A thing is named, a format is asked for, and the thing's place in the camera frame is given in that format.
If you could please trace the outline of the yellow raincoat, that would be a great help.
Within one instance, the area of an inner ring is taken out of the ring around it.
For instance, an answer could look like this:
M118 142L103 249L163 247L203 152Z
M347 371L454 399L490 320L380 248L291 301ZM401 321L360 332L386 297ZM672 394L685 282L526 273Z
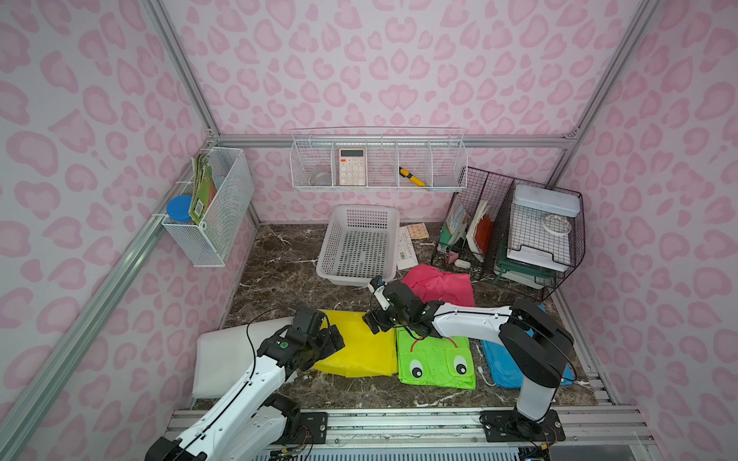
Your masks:
M324 310L327 320L337 326L344 340L344 348L317 362L313 369L344 378L371 378L393 376L398 373L396 333L372 334L363 322L363 314L351 311Z

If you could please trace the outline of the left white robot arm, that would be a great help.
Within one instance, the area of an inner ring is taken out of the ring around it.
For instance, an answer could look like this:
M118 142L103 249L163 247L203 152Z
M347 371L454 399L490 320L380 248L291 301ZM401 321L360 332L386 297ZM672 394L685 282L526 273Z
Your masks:
M252 460L292 432L299 419L295 401L278 390L296 372L304 372L345 347L336 325L324 312L302 308L290 324L250 345L252 365L196 423L169 440L159 438L147 460Z

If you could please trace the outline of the blue raincoat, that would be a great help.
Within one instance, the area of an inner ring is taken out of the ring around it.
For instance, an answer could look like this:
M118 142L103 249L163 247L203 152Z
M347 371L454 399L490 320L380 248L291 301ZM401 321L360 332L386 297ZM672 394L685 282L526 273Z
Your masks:
M502 324L501 342L482 343L495 383L503 388L520 388L524 380L556 388L576 378L570 365L574 338L545 309L519 299L511 307L511 317Z

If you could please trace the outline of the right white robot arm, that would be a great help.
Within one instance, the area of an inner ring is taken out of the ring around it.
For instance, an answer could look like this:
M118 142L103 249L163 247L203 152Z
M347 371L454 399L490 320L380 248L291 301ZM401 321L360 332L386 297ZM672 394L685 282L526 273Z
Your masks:
M524 375L514 412L532 423L544 421L574 347L570 332L547 312L526 299L509 307L425 303L403 282L381 277L370 280L368 289L380 305L363 316L374 334L404 328L420 340L465 337L504 346Z

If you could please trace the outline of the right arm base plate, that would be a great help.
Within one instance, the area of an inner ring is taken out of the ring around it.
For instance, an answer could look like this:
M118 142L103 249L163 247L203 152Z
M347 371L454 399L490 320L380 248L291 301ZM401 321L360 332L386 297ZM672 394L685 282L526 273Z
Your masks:
M528 442L551 445L567 438L559 416L553 409L540 422L529 420L516 410L482 411L479 421L488 443Z

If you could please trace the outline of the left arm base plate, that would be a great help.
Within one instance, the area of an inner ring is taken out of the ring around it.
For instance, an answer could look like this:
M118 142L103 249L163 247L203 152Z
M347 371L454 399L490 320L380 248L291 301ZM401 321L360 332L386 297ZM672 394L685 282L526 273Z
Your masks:
M324 445L327 439L328 412L299 411L286 417L283 434L274 445Z

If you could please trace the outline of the white raincoat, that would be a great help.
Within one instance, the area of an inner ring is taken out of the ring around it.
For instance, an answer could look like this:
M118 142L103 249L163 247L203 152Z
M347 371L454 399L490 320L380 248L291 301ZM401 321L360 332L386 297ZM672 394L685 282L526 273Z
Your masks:
M259 349L263 340L291 323L291 317L284 317L201 335L196 343L192 397L221 398L252 366L251 344Z

